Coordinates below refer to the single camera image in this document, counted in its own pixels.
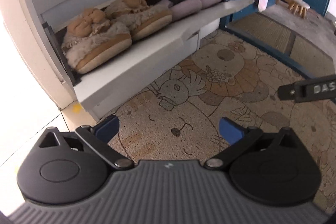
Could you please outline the cartoon patterned door mat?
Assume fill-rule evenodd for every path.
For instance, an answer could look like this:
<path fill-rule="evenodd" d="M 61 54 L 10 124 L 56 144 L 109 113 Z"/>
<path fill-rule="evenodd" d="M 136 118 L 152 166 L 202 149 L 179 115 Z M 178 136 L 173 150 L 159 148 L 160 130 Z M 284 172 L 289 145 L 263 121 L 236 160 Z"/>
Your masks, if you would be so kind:
<path fill-rule="evenodd" d="M 201 44 L 112 110 L 120 129 L 109 145 L 133 161 L 205 161 L 228 146 L 219 133 L 223 117 L 265 132 L 289 126 L 321 170 L 315 203 L 335 212 L 335 104 L 279 100 L 278 87 L 301 76 L 234 35 L 217 31 Z"/>

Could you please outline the woven straw outdoor mat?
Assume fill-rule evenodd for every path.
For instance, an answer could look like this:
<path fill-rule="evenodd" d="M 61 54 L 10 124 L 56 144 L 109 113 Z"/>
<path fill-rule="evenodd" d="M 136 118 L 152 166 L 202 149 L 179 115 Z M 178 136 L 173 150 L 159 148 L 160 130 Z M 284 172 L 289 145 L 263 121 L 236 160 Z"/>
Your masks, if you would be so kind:
<path fill-rule="evenodd" d="M 293 30 L 259 12 L 234 20 L 227 27 L 278 50 L 312 76 L 335 73 L 332 57 Z"/>

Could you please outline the white shoe cabinet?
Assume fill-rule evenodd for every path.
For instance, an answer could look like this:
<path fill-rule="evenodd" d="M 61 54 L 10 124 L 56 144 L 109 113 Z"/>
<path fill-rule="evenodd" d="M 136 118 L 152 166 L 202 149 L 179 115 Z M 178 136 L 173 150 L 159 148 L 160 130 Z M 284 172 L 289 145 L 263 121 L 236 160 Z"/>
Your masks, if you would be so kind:
<path fill-rule="evenodd" d="M 1 0 L 5 28 L 60 109 L 94 119 L 194 53 L 204 30 L 254 0 Z"/>

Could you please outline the small wooden stool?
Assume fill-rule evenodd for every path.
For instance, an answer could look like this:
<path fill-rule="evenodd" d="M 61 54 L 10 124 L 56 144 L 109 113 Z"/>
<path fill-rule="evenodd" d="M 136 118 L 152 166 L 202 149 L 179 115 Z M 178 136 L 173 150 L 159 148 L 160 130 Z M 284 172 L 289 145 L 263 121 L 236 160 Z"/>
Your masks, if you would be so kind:
<path fill-rule="evenodd" d="M 302 19 L 306 18 L 307 11 L 310 6 L 303 0 L 285 0 L 288 4 L 288 10 L 291 11 L 293 15 L 298 14 Z"/>

